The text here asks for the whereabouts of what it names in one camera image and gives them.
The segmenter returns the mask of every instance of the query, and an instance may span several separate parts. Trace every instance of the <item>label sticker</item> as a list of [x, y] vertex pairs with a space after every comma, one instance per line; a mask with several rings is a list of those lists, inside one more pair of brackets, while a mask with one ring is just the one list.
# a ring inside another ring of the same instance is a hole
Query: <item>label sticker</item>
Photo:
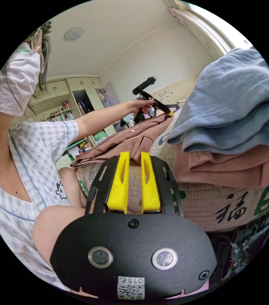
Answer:
[[144, 300], [145, 278], [119, 276], [117, 296], [122, 300]]

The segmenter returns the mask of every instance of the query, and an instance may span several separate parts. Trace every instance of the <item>white face mask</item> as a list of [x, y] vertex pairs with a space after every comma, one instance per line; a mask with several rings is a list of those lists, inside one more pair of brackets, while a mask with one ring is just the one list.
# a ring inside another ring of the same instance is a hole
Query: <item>white face mask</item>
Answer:
[[0, 112], [22, 116], [39, 73], [39, 54], [32, 52], [28, 43], [22, 43], [8, 60], [6, 76], [0, 72]]

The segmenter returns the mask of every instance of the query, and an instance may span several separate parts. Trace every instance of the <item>ceiling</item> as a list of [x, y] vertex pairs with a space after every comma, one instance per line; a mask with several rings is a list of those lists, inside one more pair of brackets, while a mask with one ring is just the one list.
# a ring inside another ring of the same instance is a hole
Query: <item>ceiling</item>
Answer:
[[[160, 0], [92, 0], [51, 19], [52, 53], [48, 78], [64, 75], [98, 75], [117, 54], [141, 36], [177, 23]], [[80, 26], [76, 41], [64, 34]]]

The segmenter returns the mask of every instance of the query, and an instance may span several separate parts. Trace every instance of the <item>pink sweater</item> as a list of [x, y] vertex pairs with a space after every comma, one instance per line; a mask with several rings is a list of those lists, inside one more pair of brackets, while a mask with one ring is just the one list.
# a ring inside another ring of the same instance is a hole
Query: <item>pink sweater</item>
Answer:
[[174, 176], [178, 183], [206, 183], [227, 187], [267, 187], [269, 146], [257, 146], [244, 154], [184, 153], [176, 146]]

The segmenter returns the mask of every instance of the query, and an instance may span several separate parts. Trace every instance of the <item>brown garment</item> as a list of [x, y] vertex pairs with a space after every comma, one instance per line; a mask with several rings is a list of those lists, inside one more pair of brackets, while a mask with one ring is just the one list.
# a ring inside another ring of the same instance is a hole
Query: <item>brown garment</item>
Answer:
[[155, 118], [143, 121], [133, 127], [124, 129], [102, 141], [88, 152], [76, 156], [70, 164], [73, 168], [89, 163], [103, 163], [121, 152], [130, 152], [130, 160], [141, 164], [141, 152], [149, 153], [157, 137], [166, 130], [173, 117], [161, 114]]
[[238, 155], [175, 150], [177, 183], [206, 183], [228, 187], [269, 186], [269, 146], [257, 146]]

